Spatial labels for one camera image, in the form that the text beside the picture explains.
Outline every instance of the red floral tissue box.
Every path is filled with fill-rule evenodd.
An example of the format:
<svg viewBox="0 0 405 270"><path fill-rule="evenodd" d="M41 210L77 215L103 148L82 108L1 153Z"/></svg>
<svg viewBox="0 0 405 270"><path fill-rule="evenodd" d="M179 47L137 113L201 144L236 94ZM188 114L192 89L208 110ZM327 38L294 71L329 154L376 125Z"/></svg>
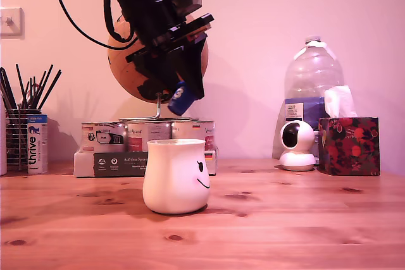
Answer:
<svg viewBox="0 0 405 270"><path fill-rule="evenodd" d="M319 131L319 171L380 175L378 118L322 118Z"/></svg>

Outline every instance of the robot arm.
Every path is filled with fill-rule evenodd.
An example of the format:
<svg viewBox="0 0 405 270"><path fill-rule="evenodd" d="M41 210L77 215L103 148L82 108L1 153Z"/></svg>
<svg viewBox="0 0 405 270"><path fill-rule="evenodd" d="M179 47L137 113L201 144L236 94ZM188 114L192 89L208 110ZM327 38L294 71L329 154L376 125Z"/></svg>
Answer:
<svg viewBox="0 0 405 270"><path fill-rule="evenodd" d="M149 79L138 88L141 94L145 94L143 97L151 100L161 94L163 100L168 101L182 83L194 100L203 98L201 52L207 37L205 31L214 18L206 14L190 23L186 23L185 18L201 8L201 0L117 1L123 17L130 24L130 36L123 38L114 32L110 0L104 0L106 26L115 40L122 43L132 40L134 43L136 34L144 46L126 57L128 63L135 64L136 71Z"/></svg>

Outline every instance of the light switch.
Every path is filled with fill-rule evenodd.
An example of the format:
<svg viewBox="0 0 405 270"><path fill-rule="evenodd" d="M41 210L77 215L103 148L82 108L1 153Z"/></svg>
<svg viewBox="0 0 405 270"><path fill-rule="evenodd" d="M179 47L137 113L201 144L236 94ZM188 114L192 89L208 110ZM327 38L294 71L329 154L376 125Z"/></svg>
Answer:
<svg viewBox="0 0 405 270"><path fill-rule="evenodd" d="M22 27L21 8L0 8L2 36L20 36Z"/></svg>

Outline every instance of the cardboard box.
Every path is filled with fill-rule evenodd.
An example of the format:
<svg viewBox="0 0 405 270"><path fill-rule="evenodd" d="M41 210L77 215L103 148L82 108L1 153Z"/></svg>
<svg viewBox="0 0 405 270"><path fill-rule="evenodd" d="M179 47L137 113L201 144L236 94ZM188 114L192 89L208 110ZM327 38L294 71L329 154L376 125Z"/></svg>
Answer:
<svg viewBox="0 0 405 270"><path fill-rule="evenodd" d="M209 175L216 175L216 151L205 151ZM77 152L73 174L76 177L143 177L147 152Z"/></svg>
<svg viewBox="0 0 405 270"><path fill-rule="evenodd" d="M329 175L380 175L378 118L322 118L319 131L319 171Z"/></svg>

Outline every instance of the metal stand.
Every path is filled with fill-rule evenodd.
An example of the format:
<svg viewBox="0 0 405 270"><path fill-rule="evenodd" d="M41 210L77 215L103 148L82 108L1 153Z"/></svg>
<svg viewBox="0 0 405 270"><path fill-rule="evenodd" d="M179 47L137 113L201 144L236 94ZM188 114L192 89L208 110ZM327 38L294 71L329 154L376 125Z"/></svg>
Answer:
<svg viewBox="0 0 405 270"><path fill-rule="evenodd" d="M40 110L13 109L7 112L6 146L7 167L10 170L21 171L28 167L27 157L27 118L30 114L39 114Z"/></svg>
<svg viewBox="0 0 405 270"><path fill-rule="evenodd" d="M185 117L179 117L179 118L160 118L160 112L161 112L161 100L162 100L162 94L158 93L158 107L156 110L156 115L155 116L151 116L151 117L139 117L139 118L121 118L119 119L121 122L123 123L128 123L131 121L151 121L151 120L156 120L156 121L165 121L165 120L197 120L197 118L185 118Z"/></svg>

